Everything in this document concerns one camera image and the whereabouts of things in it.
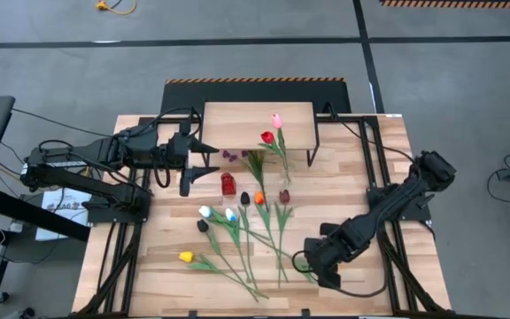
white tulip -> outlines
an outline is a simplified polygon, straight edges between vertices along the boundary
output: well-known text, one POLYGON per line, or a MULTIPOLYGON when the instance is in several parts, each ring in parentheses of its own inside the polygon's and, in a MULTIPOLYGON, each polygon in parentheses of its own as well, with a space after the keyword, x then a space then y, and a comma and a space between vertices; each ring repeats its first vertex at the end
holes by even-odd
POLYGON ((234 213, 231 208, 226 209, 226 218, 228 218, 230 222, 237 222, 236 213, 234 213))
POLYGON ((198 209, 198 212, 204 217, 209 218, 212 216, 212 209, 208 206, 201 206, 200 209, 198 209))

yellow cable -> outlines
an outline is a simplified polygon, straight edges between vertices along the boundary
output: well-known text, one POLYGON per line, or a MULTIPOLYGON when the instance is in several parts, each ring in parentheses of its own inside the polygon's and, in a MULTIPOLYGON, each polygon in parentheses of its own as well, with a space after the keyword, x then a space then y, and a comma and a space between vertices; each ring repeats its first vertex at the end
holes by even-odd
POLYGON ((2 167, 0 167, 0 172, 7 174, 10 178, 14 179, 15 181, 20 182, 20 180, 19 180, 19 178, 17 178, 17 176, 8 172, 6 169, 3 169, 2 167))
POLYGON ((119 14, 119 15, 128 15, 128 14, 132 13, 136 8, 137 8, 137 0, 133 0, 133 7, 131 7, 131 9, 129 9, 129 11, 126 11, 126 12, 119 12, 117 10, 110 8, 110 6, 107 5, 105 0, 99 0, 96 4, 96 9, 98 9, 98 10, 107 10, 109 12, 113 12, 113 13, 119 14))

orange tulip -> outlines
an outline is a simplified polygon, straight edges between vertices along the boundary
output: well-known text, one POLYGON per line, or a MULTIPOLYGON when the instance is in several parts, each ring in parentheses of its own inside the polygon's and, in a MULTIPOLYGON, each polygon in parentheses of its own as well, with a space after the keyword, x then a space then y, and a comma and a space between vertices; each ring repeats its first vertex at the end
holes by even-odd
POLYGON ((263 205, 265 203, 265 197, 263 196, 262 191, 258 191, 255 193, 255 204, 263 205))

wooden shelf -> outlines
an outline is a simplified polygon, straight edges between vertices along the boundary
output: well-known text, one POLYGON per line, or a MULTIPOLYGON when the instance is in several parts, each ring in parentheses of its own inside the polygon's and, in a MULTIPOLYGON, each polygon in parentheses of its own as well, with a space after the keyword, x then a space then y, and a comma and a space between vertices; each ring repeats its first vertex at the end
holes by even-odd
POLYGON ((202 142, 222 150, 257 150, 261 133, 273 128, 278 113, 289 150, 312 150, 316 146, 312 102, 207 102, 202 142))

tulip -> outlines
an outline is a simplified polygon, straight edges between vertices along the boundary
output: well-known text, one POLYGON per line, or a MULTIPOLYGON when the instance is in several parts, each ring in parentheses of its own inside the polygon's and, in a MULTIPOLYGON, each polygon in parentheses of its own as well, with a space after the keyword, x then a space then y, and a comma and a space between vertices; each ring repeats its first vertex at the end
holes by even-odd
POLYGON ((226 218, 230 222, 237 222, 237 216, 234 211, 231 210, 231 208, 226 209, 226 218))
POLYGON ((250 203, 249 194, 246 191, 244 191, 243 193, 241 193, 241 205, 248 206, 249 203, 250 203))
POLYGON ((261 139, 263 140, 263 142, 265 142, 265 144, 272 144, 274 141, 274 135, 273 133, 267 131, 261 134, 261 139))
POLYGON ((262 191, 258 191, 255 193, 255 204, 263 205, 265 203, 265 196, 263 196, 262 191))
POLYGON ((194 253, 192 252, 182 252, 178 255, 178 258, 181 260, 181 261, 184 261, 184 262, 192 262, 192 260, 194 259, 194 253))
POLYGON ((200 232, 206 232, 210 229, 210 226, 208 226, 204 220, 197 221, 196 226, 198 226, 198 230, 200 230, 200 232))
POLYGON ((212 216, 212 209, 210 209, 208 206, 201 206, 200 209, 198 209, 198 212, 204 218, 210 218, 210 216, 212 216))
POLYGON ((281 200, 281 203, 283 203, 284 205, 289 204, 290 202, 289 190, 279 191, 279 199, 281 200))
POLYGON ((273 114, 273 128, 282 128, 281 117, 277 113, 273 114))

